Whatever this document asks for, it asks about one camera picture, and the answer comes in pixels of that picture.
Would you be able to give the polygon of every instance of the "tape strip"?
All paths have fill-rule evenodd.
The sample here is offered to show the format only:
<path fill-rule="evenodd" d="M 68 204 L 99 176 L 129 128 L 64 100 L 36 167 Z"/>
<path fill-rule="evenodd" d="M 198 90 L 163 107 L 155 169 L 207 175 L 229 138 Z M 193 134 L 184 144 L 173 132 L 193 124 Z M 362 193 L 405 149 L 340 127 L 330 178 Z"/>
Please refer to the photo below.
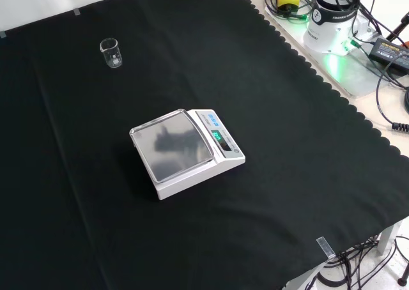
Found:
<path fill-rule="evenodd" d="M 322 248 L 322 250 L 324 251 L 325 255 L 327 255 L 328 259 L 332 259 L 336 256 L 334 251 L 332 250 L 332 248 L 330 247 L 330 245 L 328 244 L 328 242 L 326 241 L 324 237 L 318 238 L 317 242 Z"/>

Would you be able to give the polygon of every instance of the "green digital display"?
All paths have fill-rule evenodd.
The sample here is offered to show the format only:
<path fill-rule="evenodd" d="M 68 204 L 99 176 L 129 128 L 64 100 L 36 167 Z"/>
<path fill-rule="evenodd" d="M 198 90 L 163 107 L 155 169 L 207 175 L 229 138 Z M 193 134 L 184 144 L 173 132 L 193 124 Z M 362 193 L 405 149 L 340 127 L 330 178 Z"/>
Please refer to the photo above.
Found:
<path fill-rule="evenodd" d="M 226 140 L 224 140 L 222 134 L 218 130 L 212 130 L 212 134 L 224 151 L 231 151 L 230 146 L 227 144 Z"/>

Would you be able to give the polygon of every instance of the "glass beaker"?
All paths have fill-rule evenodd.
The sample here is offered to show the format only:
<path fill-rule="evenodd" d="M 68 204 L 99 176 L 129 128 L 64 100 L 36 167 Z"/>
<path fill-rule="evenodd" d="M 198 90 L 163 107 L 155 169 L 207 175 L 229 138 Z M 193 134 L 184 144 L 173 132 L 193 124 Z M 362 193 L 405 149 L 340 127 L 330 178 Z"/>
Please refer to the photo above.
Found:
<path fill-rule="evenodd" d="M 101 53 L 104 55 L 105 62 L 110 68 L 118 68 L 122 65 L 122 56 L 118 41 L 115 39 L 105 39 L 100 44 Z"/>

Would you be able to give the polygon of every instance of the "black cloth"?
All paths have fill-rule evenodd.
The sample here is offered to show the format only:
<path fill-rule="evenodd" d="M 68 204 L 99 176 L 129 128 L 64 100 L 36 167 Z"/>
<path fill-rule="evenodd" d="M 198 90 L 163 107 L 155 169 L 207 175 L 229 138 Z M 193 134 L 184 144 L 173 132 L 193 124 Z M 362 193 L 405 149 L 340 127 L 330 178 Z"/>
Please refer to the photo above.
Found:
<path fill-rule="evenodd" d="M 340 252 L 409 215 L 408 159 L 246 0 L 106 0 L 8 36 L 111 289 L 273 289 L 326 259 L 317 238 Z M 159 201 L 128 132 L 179 108 L 214 109 L 246 163 Z"/>
<path fill-rule="evenodd" d="M 0 288 L 106 289 L 28 51 L 0 40 Z"/>

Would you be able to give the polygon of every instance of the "digital scale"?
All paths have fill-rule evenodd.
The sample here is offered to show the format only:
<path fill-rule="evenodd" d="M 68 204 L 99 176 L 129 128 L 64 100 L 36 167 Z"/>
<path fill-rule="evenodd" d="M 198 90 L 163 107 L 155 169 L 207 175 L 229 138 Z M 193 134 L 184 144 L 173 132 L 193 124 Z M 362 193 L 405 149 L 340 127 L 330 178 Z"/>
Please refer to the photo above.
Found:
<path fill-rule="evenodd" d="M 245 162 L 213 110 L 179 109 L 129 132 L 159 199 Z"/>

